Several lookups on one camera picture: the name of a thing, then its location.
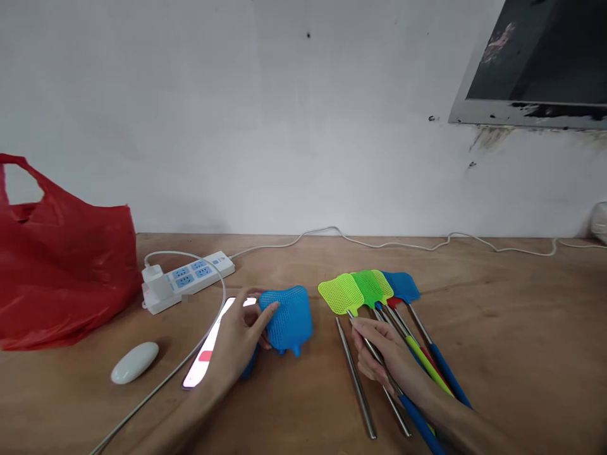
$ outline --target computer mouse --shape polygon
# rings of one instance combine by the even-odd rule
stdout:
[[[114,384],[128,384],[147,370],[158,355],[158,345],[151,341],[131,349],[112,370]]]

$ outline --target window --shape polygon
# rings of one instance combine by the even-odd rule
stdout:
[[[498,13],[449,122],[607,130],[607,1],[506,0]]]

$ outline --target smartphone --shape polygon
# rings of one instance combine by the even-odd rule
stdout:
[[[193,389],[200,383],[202,378],[204,378],[204,375],[206,374],[207,369],[209,368],[209,362],[213,354],[213,348],[215,347],[215,340],[217,339],[217,333],[219,332],[221,318],[226,313],[226,311],[228,311],[232,303],[234,303],[234,300],[234,297],[230,297],[226,300],[226,304],[223,306],[223,309],[221,310],[221,314],[219,315],[217,322],[213,324],[213,327],[209,332],[209,336],[207,336],[207,339],[204,341],[204,343],[202,343],[200,351],[198,352],[198,354],[196,354],[196,357],[194,358],[194,362],[190,367],[190,371],[188,371],[188,373],[185,375],[185,379],[183,380],[183,383],[181,385],[182,388]],[[257,299],[249,297],[245,300],[243,306],[254,305],[256,301]]]

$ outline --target yellow handle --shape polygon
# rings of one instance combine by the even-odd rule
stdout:
[[[432,363],[430,363],[430,361],[427,359],[426,355],[419,348],[419,346],[417,345],[417,343],[415,342],[413,337],[408,336],[405,338],[405,341],[407,342],[409,347],[413,350],[413,352],[415,353],[417,358],[420,360],[420,362],[422,362],[422,365],[424,366],[424,368],[426,369],[426,371],[428,372],[430,377],[434,380],[434,382],[437,383],[438,385],[440,385],[442,390],[447,392],[449,395],[453,396],[453,394],[449,390],[449,387],[447,387],[447,385],[443,381],[443,378],[441,378],[440,375],[436,372],[436,370],[432,366]]]

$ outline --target white cable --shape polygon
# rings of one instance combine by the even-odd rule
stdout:
[[[492,244],[490,244],[488,241],[483,240],[482,238],[479,238],[477,236],[473,236],[470,234],[466,234],[466,233],[460,233],[460,232],[452,232],[447,236],[447,240],[444,242],[439,243],[436,246],[433,246],[432,248],[428,248],[426,246],[419,246],[419,245],[410,245],[408,243],[399,243],[399,242],[387,242],[387,243],[382,243],[381,245],[370,245],[368,243],[364,243],[361,242],[359,240],[354,240],[349,238],[348,236],[345,236],[340,229],[337,226],[327,226],[327,227],[323,227],[322,229],[313,229],[311,231],[306,231],[303,234],[301,234],[298,238],[296,238],[295,240],[293,240],[291,243],[286,243],[284,245],[261,245],[261,246],[254,246],[253,248],[247,248],[244,251],[241,251],[240,253],[236,253],[232,256],[230,256],[230,259],[234,259],[237,256],[243,255],[244,253],[248,253],[254,250],[259,250],[261,248],[285,248],[286,246],[292,246],[295,243],[297,243],[303,236],[308,235],[308,234],[312,234],[312,233],[317,233],[317,232],[322,232],[322,231],[327,231],[329,229],[335,229],[337,232],[339,232],[340,236],[342,236],[343,238],[345,238],[347,241],[351,241],[354,243],[358,243],[359,245],[362,246],[368,246],[369,248],[383,248],[384,246],[390,246],[390,245],[396,245],[396,246],[407,246],[409,248],[418,248],[420,250],[425,250],[425,251],[429,251],[432,252],[434,250],[437,250],[438,248],[440,248],[441,246],[445,246],[445,245],[449,245],[451,243],[451,238],[454,235],[460,235],[460,236],[465,236],[465,237],[471,237],[473,239],[478,240],[481,243],[484,243],[487,246],[490,246],[491,249],[493,249],[493,251],[495,251],[496,253],[501,253],[501,252],[506,252],[506,251],[516,251],[516,252],[520,252],[520,253],[526,253],[526,254],[530,254],[533,256],[554,256],[556,253],[556,243],[559,242],[561,245],[564,246],[569,246],[571,248],[603,248],[605,250],[607,250],[607,246],[601,246],[601,245],[570,245],[568,243],[563,242],[561,239],[559,239],[558,237],[555,237],[552,239],[552,251],[549,253],[538,253],[538,252],[531,252],[531,251],[527,251],[527,250],[521,250],[519,248],[496,248],[495,246],[493,246]]]
[[[223,281],[223,277],[221,276],[221,273],[219,272],[219,270],[217,269],[217,267],[215,267],[215,265],[213,265],[213,264],[211,264],[210,262],[208,262],[208,261],[204,260],[204,258],[201,258],[200,256],[196,256],[196,255],[193,255],[193,254],[190,254],[190,253],[174,252],[174,251],[163,251],[163,252],[154,252],[154,253],[149,253],[149,254],[148,254],[148,255],[147,255],[145,258],[144,258],[144,264],[145,264],[145,266],[146,266],[146,267],[149,267],[149,265],[150,265],[150,264],[149,264],[149,262],[148,262],[149,257],[154,256],[154,255],[158,255],[158,254],[179,254],[179,255],[184,255],[184,256],[190,256],[190,257],[193,257],[193,258],[196,258],[196,259],[199,259],[199,260],[203,260],[203,261],[204,261],[204,262],[205,262],[207,265],[211,266],[211,267],[212,267],[212,268],[213,268],[213,269],[214,269],[214,270],[215,270],[215,271],[218,273],[218,275],[219,275],[219,279],[221,280],[221,287],[223,288],[223,296],[222,296],[222,298],[221,298],[221,305],[220,305],[220,307],[219,307],[219,311],[217,312],[217,315],[215,316],[215,319],[214,319],[214,320],[213,320],[213,322],[211,323],[211,326],[210,326],[209,330],[208,330],[208,331],[207,331],[207,332],[204,334],[204,336],[203,336],[203,337],[202,337],[202,339],[199,341],[199,343],[198,343],[198,344],[197,344],[197,345],[194,347],[194,349],[192,350],[192,352],[190,352],[190,353],[189,353],[189,354],[186,356],[186,358],[185,358],[185,359],[183,359],[183,360],[181,361],[181,363],[180,363],[179,365],[177,365],[177,367],[176,367],[176,368],[175,368],[175,369],[174,369],[174,370],[173,370],[171,373],[169,373],[169,375],[168,375],[166,378],[164,378],[164,380],[163,380],[163,381],[162,381],[160,384],[158,384],[158,386],[157,386],[157,387],[156,387],[156,388],[155,388],[155,389],[154,389],[152,392],[150,392],[150,394],[149,394],[147,397],[145,397],[145,398],[144,398],[144,400],[143,400],[141,403],[139,403],[139,404],[138,404],[138,405],[135,407],[135,409],[133,409],[133,410],[132,410],[132,411],[129,413],[129,415],[128,415],[128,416],[126,416],[126,417],[124,418],[124,420],[123,420],[122,422],[120,422],[120,423],[119,423],[119,424],[116,426],[116,428],[114,428],[114,429],[113,429],[113,430],[112,430],[112,431],[111,431],[111,432],[110,432],[110,433],[109,433],[109,434],[108,434],[108,435],[105,437],[105,439],[104,439],[103,441],[101,441],[101,442],[99,443],[99,445],[93,449],[93,451],[92,451],[92,452],[91,452],[89,455],[95,455],[95,454],[96,454],[96,453],[98,453],[100,450],[102,450],[102,449],[105,447],[105,445],[106,445],[106,444],[107,444],[107,443],[108,443],[108,442],[109,442],[109,441],[110,441],[110,440],[111,440],[111,439],[112,439],[112,438],[113,438],[113,437],[116,435],[116,433],[118,433],[118,432],[119,432],[119,431],[122,429],[122,427],[124,427],[124,426],[125,426],[125,424],[126,424],[128,421],[129,421],[129,419],[130,419],[130,418],[131,418],[133,415],[135,415],[135,414],[137,413],[137,411],[138,411],[139,409],[141,409],[141,408],[143,407],[143,405],[144,405],[145,403],[147,403],[147,402],[149,401],[149,399],[150,399],[151,397],[153,397],[153,396],[154,396],[154,394],[155,394],[157,391],[159,391],[159,390],[160,390],[160,389],[163,387],[163,385],[164,385],[164,384],[166,384],[167,382],[169,382],[169,380],[170,380],[170,379],[171,379],[173,376],[175,376],[175,374],[176,374],[176,373],[177,373],[179,370],[181,370],[182,366],[183,366],[183,365],[185,365],[185,363],[186,363],[186,362],[187,362],[189,359],[191,359],[191,358],[192,358],[192,356],[193,356],[194,354],[196,354],[196,352],[198,352],[198,350],[199,350],[199,349],[200,349],[200,347],[202,346],[202,343],[204,343],[204,341],[207,339],[207,336],[209,336],[209,332],[211,331],[211,328],[212,328],[212,327],[215,325],[215,323],[217,322],[217,319],[219,318],[219,315],[221,314],[221,310],[223,309],[224,305],[226,304],[226,283],[225,283],[225,281]]]
[[[359,245],[362,246],[367,246],[369,248],[384,248],[385,246],[390,246],[390,245],[395,245],[395,246],[406,246],[409,248],[418,248],[420,250],[425,250],[425,251],[429,251],[429,252],[433,252],[434,250],[437,250],[438,248],[440,248],[441,246],[445,246],[445,245],[449,245],[449,243],[451,243],[451,238],[454,235],[461,235],[461,236],[465,236],[465,237],[471,237],[473,239],[478,240],[481,243],[484,243],[487,246],[490,246],[491,249],[493,251],[495,251],[496,253],[501,253],[501,252],[506,252],[506,251],[516,251],[516,252],[520,252],[520,253],[527,253],[527,254],[531,254],[534,256],[553,256],[556,253],[556,244],[557,242],[560,243],[563,246],[569,246],[570,248],[603,248],[603,249],[607,249],[607,246],[600,246],[600,245],[570,245],[568,243],[563,242],[561,239],[555,237],[552,239],[552,251],[549,253],[538,253],[538,252],[531,252],[531,251],[527,251],[527,250],[521,250],[519,248],[496,248],[494,245],[490,244],[488,241],[483,240],[477,236],[473,236],[470,234],[465,234],[465,233],[459,233],[459,232],[452,232],[448,235],[447,240],[444,242],[439,243],[436,246],[433,246],[432,248],[428,248],[426,246],[419,246],[419,245],[409,245],[408,243],[400,243],[400,242],[387,242],[387,243],[382,243],[381,245],[370,245],[368,243],[364,243],[361,242],[359,240],[354,240],[351,239],[347,236],[345,236],[340,229],[337,226],[327,226],[327,227],[323,227],[322,229],[313,229],[311,231],[306,231],[303,234],[301,234],[297,239],[293,240],[291,243],[286,243],[284,245],[261,245],[261,246],[254,246],[253,248],[247,248],[244,251],[241,251],[240,253],[236,253],[232,256],[230,256],[230,259],[234,259],[237,256],[243,255],[245,253],[254,251],[254,250],[260,250],[261,248],[286,248],[287,246],[292,246],[295,243],[297,243],[303,236],[308,235],[308,234],[312,234],[312,233],[317,233],[317,232],[322,232],[322,231],[327,231],[329,229],[335,229],[341,237],[343,237],[344,239],[346,239],[347,241],[351,241],[354,243],[358,243]],[[201,258],[200,256],[196,256],[194,254],[191,253],[184,253],[184,252],[176,252],[176,251],[160,251],[160,252],[154,252],[154,253],[149,253],[147,256],[145,256],[144,258],[144,264],[146,267],[149,267],[150,263],[149,263],[149,258],[151,256],[154,255],[158,255],[158,254],[178,254],[178,255],[184,255],[184,256],[190,256],[199,260],[203,260],[207,265],[210,265],[219,275],[219,279],[221,280],[221,286],[223,288],[223,296],[221,298],[221,306],[219,307],[219,311],[217,313],[217,315],[215,316],[215,319],[213,320],[211,327],[213,327],[213,325],[215,325],[215,323],[217,322],[217,319],[219,318],[219,315],[221,314],[221,310],[223,309],[225,303],[226,303],[226,283],[223,281],[223,277],[221,276],[221,273],[219,273],[219,270],[217,269],[217,267],[215,267],[215,265],[211,264],[210,262],[207,262],[206,260],[204,260],[204,258]],[[179,365],[177,365],[177,367],[166,377],[164,378],[164,380],[152,391],[150,392],[150,394],[144,398],[144,400],[139,403],[135,409],[133,409],[129,415],[127,415],[125,417],[125,419],[120,422],[116,428],[114,428],[110,434],[108,434],[105,439],[103,441],[101,441],[101,443],[95,447],[95,449],[89,454],[89,455],[95,455],[97,452],[99,452],[101,449],[104,448],[104,446],[116,435],[116,433],[118,433],[122,427],[125,426],[125,424],[129,421],[129,419],[135,415],[135,413],[141,409],[141,407],[147,403],[149,401],[149,399],[154,396],[154,394],[160,390],[162,388],[162,386],[164,384],[166,384],[173,376],[175,376],[175,374],[182,368],[183,365],[185,365],[185,363],[192,358],[192,356],[200,349],[200,347],[202,346],[202,343],[204,343],[204,341],[206,340],[207,336],[209,335],[209,332],[211,331],[211,328],[209,328],[209,330],[204,334],[204,337],[202,337],[202,339],[199,341],[199,343],[194,347],[194,349],[192,350],[192,352],[190,352],[187,357],[185,359],[183,359],[181,361],[181,363]]]

